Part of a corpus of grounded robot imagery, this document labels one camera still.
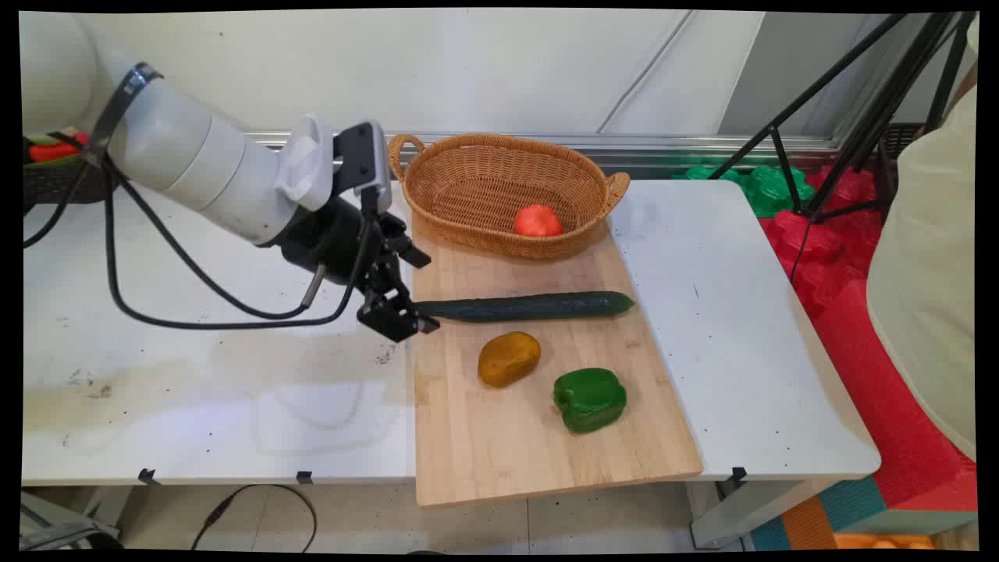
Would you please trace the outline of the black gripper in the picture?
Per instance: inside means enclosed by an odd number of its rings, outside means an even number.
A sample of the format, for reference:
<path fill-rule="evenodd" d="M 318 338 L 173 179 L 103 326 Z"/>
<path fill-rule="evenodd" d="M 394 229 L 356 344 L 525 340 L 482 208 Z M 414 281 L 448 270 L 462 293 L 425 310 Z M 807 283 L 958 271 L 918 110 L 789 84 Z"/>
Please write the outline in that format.
<path fill-rule="evenodd" d="M 417 309 L 406 288 L 400 291 L 400 261 L 421 269 L 432 259 L 400 231 L 396 215 L 363 212 L 334 197 L 315 212 L 297 210 L 278 235 L 278 247 L 289 263 L 311 273 L 308 296 L 318 294 L 322 281 L 346 286 L 354 279 L 354 287 L 364 291 L 357 320 L 390 341 L 440 328 L 438 320 Z"/>

